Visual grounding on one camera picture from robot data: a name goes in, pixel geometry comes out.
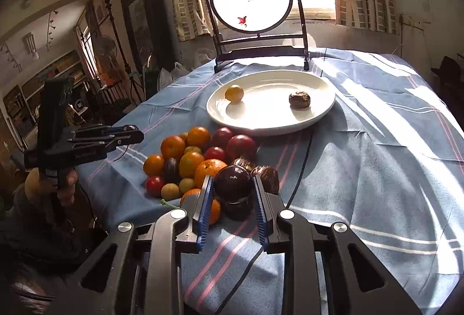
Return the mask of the person's left hand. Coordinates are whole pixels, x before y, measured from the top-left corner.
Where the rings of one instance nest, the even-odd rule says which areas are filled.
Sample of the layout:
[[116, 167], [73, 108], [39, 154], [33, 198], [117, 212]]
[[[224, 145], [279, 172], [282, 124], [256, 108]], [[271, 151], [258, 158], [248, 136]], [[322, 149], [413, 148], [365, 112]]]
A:
[[75, 185], [78, 178], [76, 171], [71, 170], [67, 173], [63, 185], [55, 185], [49, 177], [34, 168], [26, 178], [24, 192], [28, 201], [36, 207], [51, 193], [56, 193], [61, 206], [67, 207], [75, 201]]

